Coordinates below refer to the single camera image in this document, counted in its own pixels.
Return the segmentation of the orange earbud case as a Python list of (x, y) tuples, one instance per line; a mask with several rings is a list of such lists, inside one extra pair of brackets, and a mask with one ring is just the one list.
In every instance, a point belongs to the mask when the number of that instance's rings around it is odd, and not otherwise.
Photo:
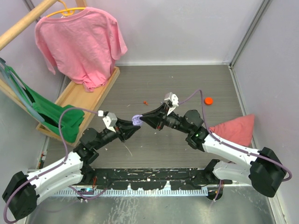
[(206, 97), (205, 99), (204, 99), (204, 103), (206, 104), (206, 105), (212, 105), (213, 104), (213, 99), (211, 98), (211, 97)]

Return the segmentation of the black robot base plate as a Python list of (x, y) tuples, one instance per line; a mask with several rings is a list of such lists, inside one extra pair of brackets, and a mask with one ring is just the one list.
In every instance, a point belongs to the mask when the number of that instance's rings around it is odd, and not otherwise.
[(80, 184), (94, 184), (98, 189), (162, 190), (169, 183), (171, 190), (201, 189), (218, 185), (220, 180), (208, 178), (200, 168), (95, 168)]

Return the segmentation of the lilac earbud case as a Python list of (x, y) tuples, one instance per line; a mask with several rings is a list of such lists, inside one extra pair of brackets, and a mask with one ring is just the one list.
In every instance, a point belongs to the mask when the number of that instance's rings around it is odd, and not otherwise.
[(143, 124), (143, 121), (141, 120), (142, 115), (134, 115), (132, 117), (132, 124), (134, 126), (141, 126)]

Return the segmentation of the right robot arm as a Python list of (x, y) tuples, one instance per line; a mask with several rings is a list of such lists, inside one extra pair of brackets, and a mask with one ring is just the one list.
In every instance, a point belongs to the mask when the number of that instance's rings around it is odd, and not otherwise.
[(237, 181), (251, 185), (266, 197), (274, 197), (286, 176), (286, 169), (271, 149), (244, 147), (209, 133), (197, 110), (188, 110), (179, 116), (162, 104), (139, 119), (157, 130), (167, 126), (186, 133), (185, 140), (191, 148), (227, 159), (227, 162), (213, 159), (204, 169), (205, 179), (211, 184), (221, 180)]

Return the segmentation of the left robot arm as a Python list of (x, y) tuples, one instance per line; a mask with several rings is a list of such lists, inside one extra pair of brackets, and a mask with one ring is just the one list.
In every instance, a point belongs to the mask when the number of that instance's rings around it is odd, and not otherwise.
[(80, 143), (62, 159), (30, 174), (15, 173), (2, 195), (6, 203), (4, 221), (10, 224), (23, 219), (60, 189), (77, 183), (90, 184), (93, 181), (90, 165), (99, 156), (97, 150), (115, 139), (125, 142), (140, 128), (132, 121), (122, 119), (117, 119), (114, 126), (101, 132), (88, 128)]

